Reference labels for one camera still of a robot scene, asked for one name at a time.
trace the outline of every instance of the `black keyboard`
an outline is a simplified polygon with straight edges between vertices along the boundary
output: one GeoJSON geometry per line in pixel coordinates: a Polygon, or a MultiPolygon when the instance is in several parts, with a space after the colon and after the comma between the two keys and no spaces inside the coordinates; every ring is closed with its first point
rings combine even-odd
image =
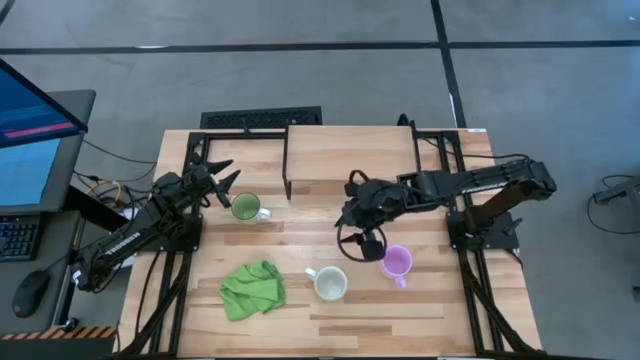
{"type": "Polygon", "coordinates": [[[33,260],[38,251],[40,215],[0,217],[0,261],[33,260]]]}
{"type": "Polygon", "coordinates": [[[322,125],[320,106],[205,112],[201,129],[282,129],[287,125],[322,125]]]}

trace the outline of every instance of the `purple mug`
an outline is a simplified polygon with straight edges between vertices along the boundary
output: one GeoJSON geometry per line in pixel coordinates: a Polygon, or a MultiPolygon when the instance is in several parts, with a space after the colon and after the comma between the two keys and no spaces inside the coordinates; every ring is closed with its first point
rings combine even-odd
{"type": "Polygon", "coordinates": [[[404,289],[407,287],[404,275],[411,270],[412,264],[409,250],[400,245],[393,245],[387,248],[384,259],[380,261],[380,270],[384,276],[395,280],[399,288],[404,289]]]}

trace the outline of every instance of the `gray floor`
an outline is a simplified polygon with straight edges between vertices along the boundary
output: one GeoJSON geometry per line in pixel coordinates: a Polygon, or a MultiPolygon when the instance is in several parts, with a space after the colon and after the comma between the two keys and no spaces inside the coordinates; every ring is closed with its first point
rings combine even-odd
{"type": "MultiPolygon", "coordinates": [[[[640,38],[632,1],[441,3],[452,41],[640,38]]],[[[0,47],[429,41],[433,23],[428,0],[22,0],[0,27],[0,47]]],[[[544,161],[559,186],[515,210],[545,349],[636,359],[640,236],[594,229],[585,206],[601,177],[640,172],[640,48],[452,53],[468,126],[487,128],[496,154],[544,161]]],[[[202,111],[320,105],[325,124],[389,125],[406,112],[420,126],[454,125],[438,50],[4,59],[46,90],[95,89],[88,138],[139,159],[157,156],[165,129],[197,127],[202,111]]],[[[132,178],[146,168],[84,147],[77,170],[132,178]]],[[[593,210],[611,228],[640,227],[624,201],[593,210]]],[[[115,323],[125,285],[126,276],[78,298],[75,314],[115,323]],[[106,310],[92,312],[96,304],[106,310]]]]}

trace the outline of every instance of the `wooden tabletop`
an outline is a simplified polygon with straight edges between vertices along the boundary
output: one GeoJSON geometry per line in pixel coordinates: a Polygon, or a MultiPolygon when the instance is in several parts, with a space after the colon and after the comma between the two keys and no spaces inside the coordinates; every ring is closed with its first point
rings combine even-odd
{"type": "MultiPolygon", "coordinates": [[[[156,177],[168,171],[180,173],[188,134],[187,130],[166,131],[156,177]]],[[[463,152],[491,154],[485,132],[460,130],[460,138],[463,152]]],[[[436,148],[421,141],[419,151],[424,170],[440,169],[436,148]]],[[[348,172],[359,168],[371,176],[393,179],[399,173],[415,171],[409,129],[292,127],[288,176],[296,181],[291,201],[287,201],[282,184],[282,152],[282,140],[213,142],[210,161],[235,161],[219,178],[242,170],[231,197],[251,191],[273,216],[252,227],[239,224],[215,200],[211,208],[203,209],[205,229],[193,256],[178,356],[473,355],[458,258],[449,247],[445,209],[407,214],[383,226],[390,244],[403,245],[413,255],[406,289],[398,289],[384,278],[377,264],[347,260],[336,245],[333,224],[345,201],[343,185],[348,172]],[[218,285],[240,265],[260,260],[270,261],[283,274],[287,304],[267,315],[228,321],[218,285]],[[345,297],[337,302],[321,300],[303,274],[307,267],[317,270],[328,265],[339,266],[349,279],[345,297]]],[[[471,169],[493,162],[467,158],[465,163],[471,169]]],[[[475,195],[474,200],[479,203],[489,196],[475,195]]],[[[357,248],[349,250],[359,255],[357,248]]],[[[504,251],[485,254],[498,308],[525,341],[539,348],[520,266],[504,251]]],[[[142,285],[152,258],[153,254],[139,255],[133,266],[120,320],[123,346],[133,338],[142,285]]],[[[163,263],[161,255],[151,276],[142,323],[156,306],[163,263]]],[[[179,263],[178,257],[174,275],[179,263]]],[[[478,308],[485,347],[491,348],[486,314],[481,305],[478,308]]],[[[165,321],[161,350],[168,347],[167,324],[171,322],[165,321]]]]}

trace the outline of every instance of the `computer screen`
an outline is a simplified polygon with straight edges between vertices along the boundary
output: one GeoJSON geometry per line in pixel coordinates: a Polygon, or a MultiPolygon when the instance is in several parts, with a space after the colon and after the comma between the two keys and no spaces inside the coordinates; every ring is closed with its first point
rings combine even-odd
{"type": "Polygon", "coordinates": [[[86,131],[85,124],[0,60],[0,148],[86,131]]]}

